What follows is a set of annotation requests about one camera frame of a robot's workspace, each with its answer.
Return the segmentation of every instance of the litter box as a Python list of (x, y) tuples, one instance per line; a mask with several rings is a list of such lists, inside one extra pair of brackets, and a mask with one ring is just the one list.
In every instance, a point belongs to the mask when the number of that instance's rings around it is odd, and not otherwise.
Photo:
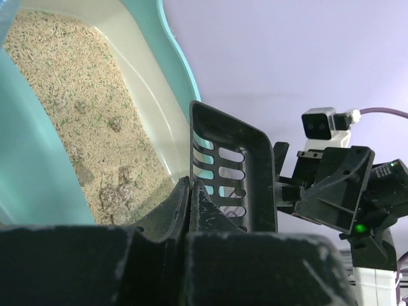
[[(189, 173), (189, 102), (200, 100), (162, 0), (22, 0), (95, 27), (107, 40), (143, 128), (174, 182)], [(68, 155), (25, 78), (0, 51), (0, 221), (94, 224)]]

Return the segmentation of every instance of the purple cable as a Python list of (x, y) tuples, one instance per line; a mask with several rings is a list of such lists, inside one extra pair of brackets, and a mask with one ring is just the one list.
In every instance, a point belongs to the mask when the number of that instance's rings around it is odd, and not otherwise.
[(396, 115), (408, 119), (408, 113), (386, 107), (370, 107), (360, 110), (360, 114), (365, 115), (366, 113), (389, 113), (390, 115)]
[[(397, 279), (395, 280), (396, 282), (398, 282), (399, 279), (400, 279), (400, 272), (401, 272), (402, 264), (405, 261), (407, 261), (407, 259), (408, 259), (408, 252), (405, 252), (405, 254), (402, 255), (400, 257), (400, 259), (398, 259), (398, 261), (397, 261)], [(400, 302), (400, 299), (401, 299), (401, 287), (400, 287), (400, 283), (398, 283), (398, 285), (397, 285), (397, 303)]]

